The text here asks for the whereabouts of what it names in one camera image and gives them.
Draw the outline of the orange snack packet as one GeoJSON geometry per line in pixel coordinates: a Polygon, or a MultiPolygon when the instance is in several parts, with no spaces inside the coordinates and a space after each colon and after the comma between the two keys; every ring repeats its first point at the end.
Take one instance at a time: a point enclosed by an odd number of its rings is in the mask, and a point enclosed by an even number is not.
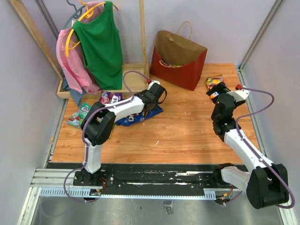
{"type": "Polygon", "coordinates": [[[205,81],[207,91],[211,90],[214,86],[218,85],[221,82],[224,82],[222,74],[207,77],[205,81]]]}

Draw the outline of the blue Doritos chip bag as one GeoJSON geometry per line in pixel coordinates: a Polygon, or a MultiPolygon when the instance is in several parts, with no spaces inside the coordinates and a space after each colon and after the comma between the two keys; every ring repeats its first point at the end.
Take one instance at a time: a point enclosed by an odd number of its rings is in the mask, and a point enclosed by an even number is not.
{"type": "Polygon", "coordinates": [[[164,110],[161,107],[158,107],[156,110],[151,110],[146,116],[143,114],[143,112],[131,114],[125,118],[122,118],[116,122],[117,126],[125,126],[129,127],[131,125],[137,124],[139,122],[144,122],[147,119],[150,119],[160,113],[162,113],[164,110]]]}

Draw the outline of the purple Fox's candy packet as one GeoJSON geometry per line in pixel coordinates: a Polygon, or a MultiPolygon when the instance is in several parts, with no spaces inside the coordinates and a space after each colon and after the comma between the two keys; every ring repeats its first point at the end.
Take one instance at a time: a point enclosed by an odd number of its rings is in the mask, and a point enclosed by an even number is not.
{"type": "Polygon", "coordinates": [[[101,97],[99,101],[106,105],[106,104],[113,104],[123,100],[122,93],[115,93],[115,92],[108,92],[102,91],[101,97]]]}

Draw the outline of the red brown paper bag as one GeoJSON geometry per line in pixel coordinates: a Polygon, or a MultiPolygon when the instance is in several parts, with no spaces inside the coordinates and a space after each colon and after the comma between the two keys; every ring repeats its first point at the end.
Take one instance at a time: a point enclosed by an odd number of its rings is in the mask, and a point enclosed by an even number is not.
{"type": "Polygon", "coordinates": [[[194,91],[201,78],[207,48],[180,36],[160,30],[157,33],[150,73],[171,84],[194,91]]]}

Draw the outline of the teal snack packet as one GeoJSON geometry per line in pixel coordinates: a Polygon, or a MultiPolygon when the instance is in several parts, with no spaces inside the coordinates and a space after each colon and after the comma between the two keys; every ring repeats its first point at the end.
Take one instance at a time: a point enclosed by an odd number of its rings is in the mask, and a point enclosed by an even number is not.
{"type": "Polygon", "coordinates": [[[79,109],[73,113],[69,119],[66,121],[66,124],[71,125],[75,128],[80,128],[83,120],[87,116],[88,112],[91,109],[91,105],[84,103],[79,107],[79,109]]]}

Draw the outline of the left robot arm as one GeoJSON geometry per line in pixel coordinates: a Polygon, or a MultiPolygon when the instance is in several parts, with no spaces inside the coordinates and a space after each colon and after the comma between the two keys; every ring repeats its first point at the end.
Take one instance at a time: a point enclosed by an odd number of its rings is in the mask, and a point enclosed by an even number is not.
{"type": "Polygon", "coordinates": [[[164,102],[161,97],[166,95],[166,89],[154,81],[148,89],[117,103],[94,103],[81,124],[82,141],[85,143],[85,159],[81,172],[89,185],[94,186],[100,181],[102,148],[109,139],[114,124],[133,114],[149,114],[164,102]]]}

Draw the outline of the blue grey cloth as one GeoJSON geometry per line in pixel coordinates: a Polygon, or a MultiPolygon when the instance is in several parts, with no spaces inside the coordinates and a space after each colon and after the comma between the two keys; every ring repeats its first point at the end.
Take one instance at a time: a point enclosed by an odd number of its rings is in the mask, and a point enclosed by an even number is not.
{"type": "Polygon", "coordinates": [[[69,87],[68,82],[65,77],[63,78],[63,81],[62,81],[62,88],[63,88],[63,90],[70,92],[71,98],[74,100],[74,102],[77,104],[77,106],[82,105],[82,98],[86,94],[86,91],[84,88],[82,88],[81,93],[74,89],[71,89],[69,87]]]}

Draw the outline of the green tank top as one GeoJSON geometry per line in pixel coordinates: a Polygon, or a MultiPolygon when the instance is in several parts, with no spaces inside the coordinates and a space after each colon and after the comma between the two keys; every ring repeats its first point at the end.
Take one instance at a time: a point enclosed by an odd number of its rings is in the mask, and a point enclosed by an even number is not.
{"type": "Polygon", "coordinates": [[[80,41],[84,66],[103,90],[122,89],[123,56],[113,3],[105,2],[101,14],[90,22],[77,21],[72,29],[80,41]]]}

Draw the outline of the yellow clothes hanger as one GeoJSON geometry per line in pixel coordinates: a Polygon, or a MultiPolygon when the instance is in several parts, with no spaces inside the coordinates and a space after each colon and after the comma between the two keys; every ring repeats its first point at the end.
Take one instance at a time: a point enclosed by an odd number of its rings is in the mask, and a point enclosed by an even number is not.
{"type": "Polygon", "coordinates": [[[69,56],[69,50],[74,49],[70,45],[71,35],[75,34],[82,50],[83,62],[87,66],[88,60],[93,57],[99,57],[104,62],[112,62],[113,56],[118,58],[118,62],[122,63],[122,52],[120,43],[120,32],[116,27],[114,21],[113,11],[116,6],[107,1],[105,3],[98,3],[89,8],[79,20],[72,27],[66,42],[66,56],[69,56]],[[82,22],[87,14],[94,11],[99,6],[104,9],[94,20],[90,22],[82,22]]]}

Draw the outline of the aluminium corner profile right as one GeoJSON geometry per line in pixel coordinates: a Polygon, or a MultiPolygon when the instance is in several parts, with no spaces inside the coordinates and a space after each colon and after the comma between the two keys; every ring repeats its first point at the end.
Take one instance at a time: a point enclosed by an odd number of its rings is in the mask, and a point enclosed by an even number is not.
{"type": "Polygon", "coordinates": [[[269,28],[270,24],[274,20],[275,16],[277,15],[279,9],[283,5],[285,0],[276,0],[274,4],[272,5],[269,13],[267,14],[265,20],[263,21],[261,27],[259,28],[258,33],[256,34],[253,42],[251,43],[248,51],[246,52],[245,56],[243,57],[241,63],[237,66],[237,69],[239,71],[243,70],[243,68],[246,66],[247,62],[249,61],[250,57],[252,56],[253,52],[255,51],[256,47],[260,43],[261,39],[263,38],[265,32],[269,28]]]}

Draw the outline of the aluminium corner profile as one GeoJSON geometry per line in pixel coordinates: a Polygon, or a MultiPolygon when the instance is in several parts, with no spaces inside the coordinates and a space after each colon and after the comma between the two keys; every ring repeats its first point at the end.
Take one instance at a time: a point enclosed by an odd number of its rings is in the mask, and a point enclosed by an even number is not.
{"type": "Polygon", "coordinates": [[[49,26],[51,33],[53,34],[53,36],[55,38],[58,38],[58,35],[59,35],[58,29],[56,28],[55,23],[46,7],[44,1],[43,0],[35,0],[35,3],[37,5],[38,9],[40,10],[43,18],[45,19],[47,25],[49,26]]]}
{"type": "Polygon", "coordinates": [[[253,52],[255,51],[256,47],[260,43],[261,39],[263,38],[265,32],[269,28],[270,24],[274,20],[275,16],[277,15],[279,9],[283,5],[285,0],[276,0],[274,4],[272,5],[269,13],[267,14],[265,20],[263,21],[261,27],[259,28],[258,33],[256,34],[253,42],[251,43],[248,51],[246,52],[245,56],[243,57],[241,63],[237,66],[237,69],[239,71],[243,70],[243,68],[246,66],[247,62],[249,61],[250,57],[252,56],[253,52]]]}

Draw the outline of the grey clothes hanger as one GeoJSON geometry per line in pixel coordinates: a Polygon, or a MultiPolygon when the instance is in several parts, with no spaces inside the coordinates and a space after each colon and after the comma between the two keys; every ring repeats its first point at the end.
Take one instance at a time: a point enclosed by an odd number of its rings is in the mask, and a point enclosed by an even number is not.
{"type": "Polygon", "coordinates": [[[80,7],[77,7],[76,4],[72,3],[70,0],[66,0],[66,3],[69,6],[71,6],[74,9],[74,11],[70,15],[68,20],[65,22],[65,24],[62,28],[63,30],[65,30],[68,27],[68,25],[71,23],[72,20],[78,20],[79,17],[83,14],[83,9],[85,8],[84,5],[81,5],[80,7]]]}

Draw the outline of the aluminium corner profile left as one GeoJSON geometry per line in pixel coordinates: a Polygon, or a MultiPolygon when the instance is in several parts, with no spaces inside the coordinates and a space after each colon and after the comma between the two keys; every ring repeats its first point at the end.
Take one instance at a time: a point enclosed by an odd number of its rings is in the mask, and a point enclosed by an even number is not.
{"type": "Polygon", "coordinates": [[[58,29],[56,28],[55,23],[46,7],[44,1],[43,0],[35,0],[35,3],[37,5],[38,9],[40,10],[43,18],[45,19],[47,25],[49,26],[51,33],[53,34],[53,36],[55,38],[58,38],[58,35],[59,35],[58,29]]]}

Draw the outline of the wooden rack frame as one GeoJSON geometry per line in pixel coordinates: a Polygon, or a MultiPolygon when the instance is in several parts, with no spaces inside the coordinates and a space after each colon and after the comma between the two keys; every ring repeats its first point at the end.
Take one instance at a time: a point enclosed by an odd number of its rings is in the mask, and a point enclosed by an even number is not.
{"type": "MultiPolygon", "coordinates": [[[[36,25],[34,19],[31,17],[29,11],[23,4],[21,0],[12,0],[10,2],[24,24],[26,25],[27,29],[37,42],[38,46],[48,59],[49,63],[51,64],[52,68],[54,69],[55,73],[60,79],[57,95],[60,99],[70,99],[71,95],[69,91],[64,91],[62,84],[63,84],[63,76],[61,67],[54,55],[53,51],[51,50],[48,42],[46,41],[44,35],[36,25]]],[[[146,89],[147,82],[145,78],[142,78],[140,75],[136,75],[135,72],[143,73],[147,78],[149,78],[149,63],[146,62],[146,38],[145,38],[145,22],[144,22],[144,6],[143,1],[139,1],[139,8],[140,8],[140,24],[141,24],[141,33],[142,33],[142,54],[143,54],[143,63],[132,63],[132,64],[124,64],[123,65],[123,72],[128,73],[129,78],[126,78],[126,84],[129,88],[134,92],[140,92],[146,89]]]]}

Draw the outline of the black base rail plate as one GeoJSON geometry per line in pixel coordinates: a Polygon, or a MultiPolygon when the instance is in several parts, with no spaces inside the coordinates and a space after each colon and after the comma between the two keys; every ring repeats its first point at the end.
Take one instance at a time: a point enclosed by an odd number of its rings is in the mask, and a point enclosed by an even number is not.
{"type": "Polygon", "coordinates": [[[77,171],[75,186],[105,185],[107,195],[197,196],[206,189],[229,191],[232,185],[213,177],[214,164],[102,164],[93,175],[77,171]]]}

